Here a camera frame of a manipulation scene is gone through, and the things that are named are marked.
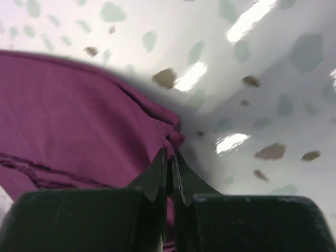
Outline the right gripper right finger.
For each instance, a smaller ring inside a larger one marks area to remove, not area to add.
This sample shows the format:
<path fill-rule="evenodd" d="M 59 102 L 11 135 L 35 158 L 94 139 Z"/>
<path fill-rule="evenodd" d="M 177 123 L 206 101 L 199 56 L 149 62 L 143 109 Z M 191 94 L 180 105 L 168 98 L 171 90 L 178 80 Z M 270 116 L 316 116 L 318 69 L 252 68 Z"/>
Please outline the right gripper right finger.
<path fill-rule="evenodd" d="M 335 251 L 309 198 L 223 195 L 177 153 L 172 163 L 176 251 Z"/>

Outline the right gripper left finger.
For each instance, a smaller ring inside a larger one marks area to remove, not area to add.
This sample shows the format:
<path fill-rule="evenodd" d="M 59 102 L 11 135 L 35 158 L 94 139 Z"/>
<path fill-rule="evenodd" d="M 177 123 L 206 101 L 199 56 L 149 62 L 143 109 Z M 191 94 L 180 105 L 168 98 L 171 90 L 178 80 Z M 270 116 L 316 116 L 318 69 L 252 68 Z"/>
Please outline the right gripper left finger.
<path fill-rule="evenodd" d="M 1 226 L 1 251 L 157 251 L 166 241 L 166 151 L 123 188 L 22 195 Z"/>

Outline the purple cloth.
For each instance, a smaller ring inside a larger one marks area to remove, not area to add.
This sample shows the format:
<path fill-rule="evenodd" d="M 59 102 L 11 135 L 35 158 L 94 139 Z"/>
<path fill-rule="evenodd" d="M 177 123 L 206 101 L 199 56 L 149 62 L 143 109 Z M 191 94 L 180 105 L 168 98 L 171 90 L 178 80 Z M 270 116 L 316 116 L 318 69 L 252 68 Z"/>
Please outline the purple cloth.
<path fill-rule="evenodd" d="M 174 112 L 102 69 L 1 52 L 1 186 L 14 202 L 43 190 L 126 187 L 164 149 L 163 249 L 175 251 L 168 178 L 183 141 Z"/>

